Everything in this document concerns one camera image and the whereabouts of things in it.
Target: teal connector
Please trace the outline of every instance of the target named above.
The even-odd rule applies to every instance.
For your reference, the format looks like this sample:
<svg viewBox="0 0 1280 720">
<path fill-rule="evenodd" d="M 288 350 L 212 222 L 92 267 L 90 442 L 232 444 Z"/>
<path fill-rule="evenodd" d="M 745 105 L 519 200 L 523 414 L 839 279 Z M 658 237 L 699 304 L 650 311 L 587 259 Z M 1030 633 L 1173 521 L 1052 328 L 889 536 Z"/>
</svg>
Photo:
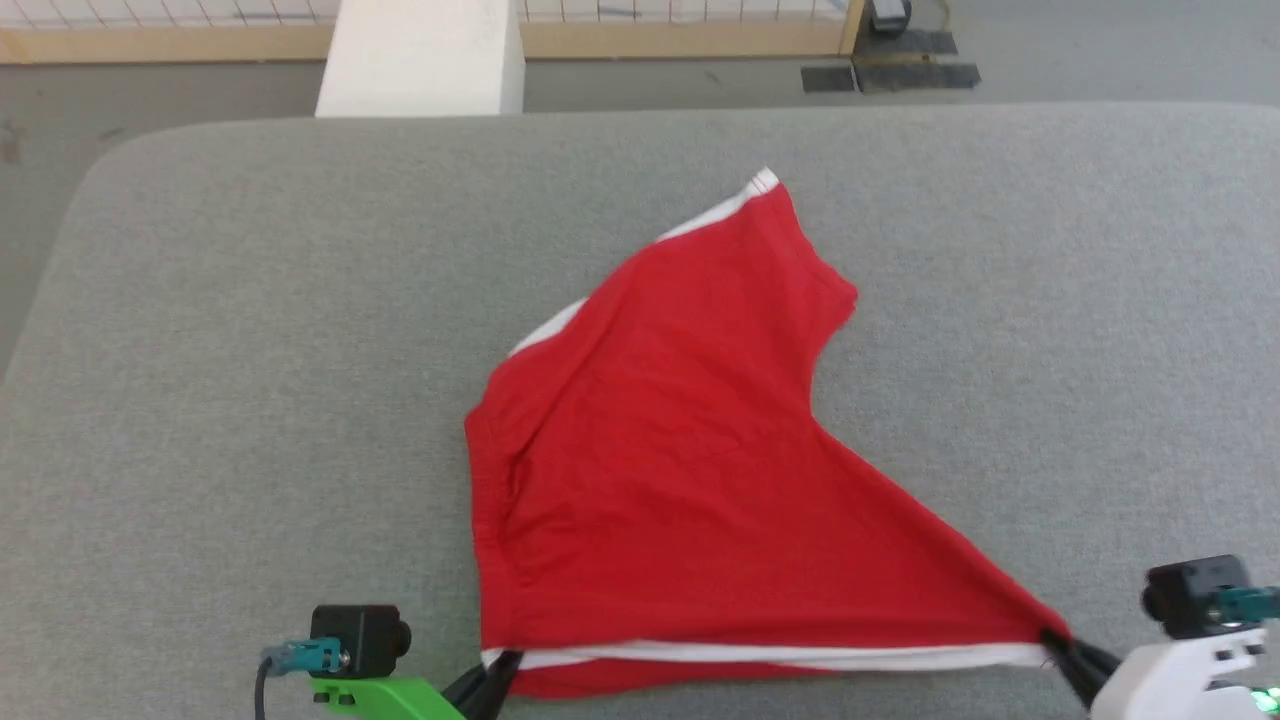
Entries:
<svg viewBox="0 0 1280 720">
<path fill-rule="evenodd" d="M 262 660 L 270 660 L 268 676 L 288 673 L 337 673 L 351 662 L 338 638 L 311 638 L 289 641 L 262 651 Z"/>
<path fill-rule="evenodd" d="M 1280 588 L 1228 588 L 1213 594 L 1215 623 L 1262 623 L 1280 619 Z"/>
</svg>

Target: cable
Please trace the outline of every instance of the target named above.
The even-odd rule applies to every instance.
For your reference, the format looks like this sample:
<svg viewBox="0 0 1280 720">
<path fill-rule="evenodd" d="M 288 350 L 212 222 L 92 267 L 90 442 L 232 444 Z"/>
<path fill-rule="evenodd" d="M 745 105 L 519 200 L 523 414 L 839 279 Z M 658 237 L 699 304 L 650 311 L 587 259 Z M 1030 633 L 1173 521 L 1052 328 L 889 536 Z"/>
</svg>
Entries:
<svg viewBox="0 0 1280 720">
<path fill-rule="evenodd" d="M 253 680 L 253 720 L 266 720 L 266 674 L 271 671 L 271 659 L 262 660 Z"/>
</svg>

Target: white trim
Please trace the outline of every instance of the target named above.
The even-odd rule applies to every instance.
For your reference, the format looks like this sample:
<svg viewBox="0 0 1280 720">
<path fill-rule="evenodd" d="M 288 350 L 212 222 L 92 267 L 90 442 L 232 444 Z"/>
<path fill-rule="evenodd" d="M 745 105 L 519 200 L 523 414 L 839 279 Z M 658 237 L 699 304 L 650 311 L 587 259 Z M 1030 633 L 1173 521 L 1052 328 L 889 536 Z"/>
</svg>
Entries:
<svg viewBox="0 0 1280 720">
<path fill-rule="evenodd" d="M 707 227 L 712 223 L 718 223 L 728 218 L 733 213 L 741 210 L 742 205 L 746 205 L 748 200 L 753 197 L 760 197 L 762 195 L 769 192 L 777 186 L 778 186 L 778 176 L 773 174 L 773 170 L 763 168 L 760 169 L 759 173 L 755 173 L 755 177 L 751 178 L 751 182 L 746 183 L 746 187 L 739 191 L 737 195 L 730 197 L 728 200 L 721 202 L 719 205 L 712 208 L 710 210 L 707 210 L 705 213 L 698 215 L 696 218 L 681 223 L 675 228 L 662 233 L 660 236 L 658 236 L 657 240 L 654 240 L 654 242 L 671 240 L 673 237 L 678 237 L 689 232 L 692 232 L 698 228 Z M 564 325 L 567 325 L 568 322 L 573 319 L 573 315 L 577 314 L 579 309 L 582 307 L 584 302 L 586 302 L 585 297 L 579 300 L 577 302 L 573 302 L 568 307 L 564 307 L 559 313 L 556 313 L 556 315 L 553 315 L 550 320 L 547 320 L 541 325 L 538 325 L 538 329 L 529 333 L 527 336 L 525 336 L 525 340 L 516 343 L 516 347 L 513 347 L 511 352 L 507 354 L 507 357 L 511 357 L 512 355 L 520 352 L 521 350 L 529 347 L 530 345 L 541 342 L 563 331 Z"/>
<path fill-rule="evenodd" d="M 552 315 L 550 320 L 547 320 L 545 323 L 538 325 L 536 331 L 529 333 L 525 337 L 525 340 L 520 341 L 520 343 L 516 345 L 516 347 L 513 347 L 511 352 L 507 354 L 507 357 L 511 357 L 512 355 L 520 352 L 521 350 L 529 347 L 530 345 L 534 345 L 535 342 L 541 342 L 564 329 L 564 325 L 567 325 L 568 322 L 573 319 L 573 315 L 577 315 L 577 310 L 579 307 L 582 306 L 584 302 L 586 302 L 585 297 L 570 305 L 568 307 L 561 310 L 559 313 Z"/>
<path fill-rule="evenodd" d="M 751 182 L 746 183 L 746 187 L 744 187 L 737 195 L 730 197 L 728 200 L 721 202 L 719 205 L 712 208 L 710 210 L 703 213 L 701 215 L 698 215 L 696 218 L 686 223 L 681 223 L 675 228 L 662 233 L 654 242 L 671 240 L 673 237 L 690 233 L 698 228 L 704 228 L 712 223 L 718 223 L 728 218 L 733 213 L 741 210 L 742 205 L 746 205 L 748 200 L 753 197 L 759 197 L 777 186 L 778 186 L 778 176 L 773 174 L 773 170 L 763 168 L 760 169 L 760 172 L 755 173 L 755 177 L 751 178 Z"/>
<path fill-rule="evenodd" d="M 480 653 L 485 665 L 503 648 Z M 810 670 L 961 670 L 988 665 L 1041 667 L 1050 656 L 1033 643 L 987 643 L 965 646 L 858 648 L 786 647 L 712 643 L 672 643 L 632 641 L 618 644 L 581 646 L 561 650 L 525 651 L 521 670 L 577 665 L 593 660 L 646 660 L 658 662 L 765 662 Z"/>
</svg>

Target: black camera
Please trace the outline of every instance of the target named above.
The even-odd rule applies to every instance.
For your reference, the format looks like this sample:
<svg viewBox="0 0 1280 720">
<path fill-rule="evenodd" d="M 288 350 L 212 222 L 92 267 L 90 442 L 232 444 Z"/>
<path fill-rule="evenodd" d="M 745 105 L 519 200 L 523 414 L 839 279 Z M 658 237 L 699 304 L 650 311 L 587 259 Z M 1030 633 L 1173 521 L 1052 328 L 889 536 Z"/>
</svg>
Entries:
<svg viewBox="0 0 1280 720">
<path fill-rule="evenodd" d="M 321 605 L 311 612 L 311 637 L 342 643 L 338 671 L 312 678 L 385 678 L 412 641 L 394 605 Z"/>
</svg>

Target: gray fabric surface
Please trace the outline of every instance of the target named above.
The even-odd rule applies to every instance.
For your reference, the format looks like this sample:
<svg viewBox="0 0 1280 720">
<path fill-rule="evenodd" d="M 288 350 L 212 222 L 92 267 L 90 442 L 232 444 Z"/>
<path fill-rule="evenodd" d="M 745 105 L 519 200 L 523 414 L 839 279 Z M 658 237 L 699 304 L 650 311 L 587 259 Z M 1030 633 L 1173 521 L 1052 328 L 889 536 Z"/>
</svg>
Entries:
<svg viewBox="0 0 1280 720">
<path fill-rule="evenodd" d="M 462 418 L 488 372 L 765 164 L 861 291 L 814 387 L 836 437 L 1117 651 L 1160 638 L 1151 565 L 1280 580 L 1275 110 L 196 127 L 88 174 L 0 389 L 3 715 L 246 717 L 257 651 L 321 602 L 398 603 L 402 671 L 449 680 L 477 650 Z M 268 697 L 323 716 L 301 679 Z M 997 669 L 504 717 L 942 712 L 1083 715 Z"/>
</svg>

